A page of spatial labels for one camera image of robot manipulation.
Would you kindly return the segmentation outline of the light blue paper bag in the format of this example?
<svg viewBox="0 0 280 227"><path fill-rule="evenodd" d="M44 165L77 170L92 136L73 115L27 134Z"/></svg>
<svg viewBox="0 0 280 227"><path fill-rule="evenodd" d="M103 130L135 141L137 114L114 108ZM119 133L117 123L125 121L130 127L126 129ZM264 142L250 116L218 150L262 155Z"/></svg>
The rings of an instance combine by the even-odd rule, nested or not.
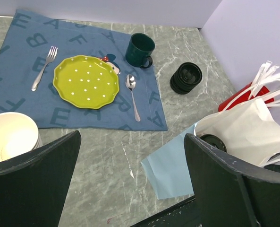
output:
<svg viewBox="0 0 280 227"><path fill-rule="evenodd" d="M223 142L228 154L264 166L271 156L280 152L280 125L269 110L278 103L265 103L279 94L280 90L270 92L206 116L143 159L141 164L157 199L194 192L184 150L184 136L188 133L196 137L214 135Z"/></svg>

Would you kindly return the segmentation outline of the stack of black cup lids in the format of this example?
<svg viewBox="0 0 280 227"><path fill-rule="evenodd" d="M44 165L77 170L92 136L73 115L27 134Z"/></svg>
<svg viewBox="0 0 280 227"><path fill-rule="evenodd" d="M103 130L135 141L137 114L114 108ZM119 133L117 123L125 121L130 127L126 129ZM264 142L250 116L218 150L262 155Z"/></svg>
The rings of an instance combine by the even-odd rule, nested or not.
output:
<svg viewBox="0 0 280 227"><path fill-rule="evenodd" d="M202 78L202 71L196 64L184 62L170 78L170 87L177 94L185 95L192 91Z"/></svg>

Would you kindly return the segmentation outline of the stack of brown paper cups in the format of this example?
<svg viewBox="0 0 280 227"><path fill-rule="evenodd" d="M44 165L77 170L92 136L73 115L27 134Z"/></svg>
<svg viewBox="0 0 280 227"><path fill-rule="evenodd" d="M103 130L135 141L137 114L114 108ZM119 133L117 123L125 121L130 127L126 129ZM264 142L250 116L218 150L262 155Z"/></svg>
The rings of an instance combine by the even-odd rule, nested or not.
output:
<svg viewBox="0 0 280 227"><path fill-rule="evenodd" d="M0 113L0 162L41 146L42 139L32 118L16 112Z"/></svg>

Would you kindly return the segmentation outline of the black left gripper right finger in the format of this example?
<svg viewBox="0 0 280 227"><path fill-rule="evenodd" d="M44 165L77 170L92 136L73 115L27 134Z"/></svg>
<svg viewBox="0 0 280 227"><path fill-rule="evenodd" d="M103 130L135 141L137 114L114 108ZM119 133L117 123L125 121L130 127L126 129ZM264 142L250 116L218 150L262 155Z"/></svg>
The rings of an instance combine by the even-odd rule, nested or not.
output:
<svg viewBox="0 0 280 227"><path fill-rule="evenodd" d="M204 227L280 227L280 173L229 155L190 133L184 148Z"/></svg>

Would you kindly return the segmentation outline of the black plastic cup lid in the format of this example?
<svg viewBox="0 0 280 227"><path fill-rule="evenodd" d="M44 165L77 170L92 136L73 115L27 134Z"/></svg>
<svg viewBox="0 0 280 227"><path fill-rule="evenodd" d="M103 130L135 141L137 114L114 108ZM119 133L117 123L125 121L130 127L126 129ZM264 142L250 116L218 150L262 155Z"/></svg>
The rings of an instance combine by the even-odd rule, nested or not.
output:
<svg viewBox="0 0 280 227"><path fill-rule="evenodd" d="M224 142L220 138L216 137L215 135L205 134L201 136L200 139L210 144L211 146L227 153L227 148Z"/></svg>

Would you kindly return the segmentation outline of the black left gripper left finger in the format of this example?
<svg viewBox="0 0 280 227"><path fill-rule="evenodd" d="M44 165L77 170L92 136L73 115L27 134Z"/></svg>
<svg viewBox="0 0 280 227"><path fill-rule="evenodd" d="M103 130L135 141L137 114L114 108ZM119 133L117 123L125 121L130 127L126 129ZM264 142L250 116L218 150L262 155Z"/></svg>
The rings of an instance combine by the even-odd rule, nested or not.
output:
<svg viewBox="0 0 280 227"><path fill-rule="evenodd" d="M76 166L81 134L0 162L0 227L56 227Z"/></svg>

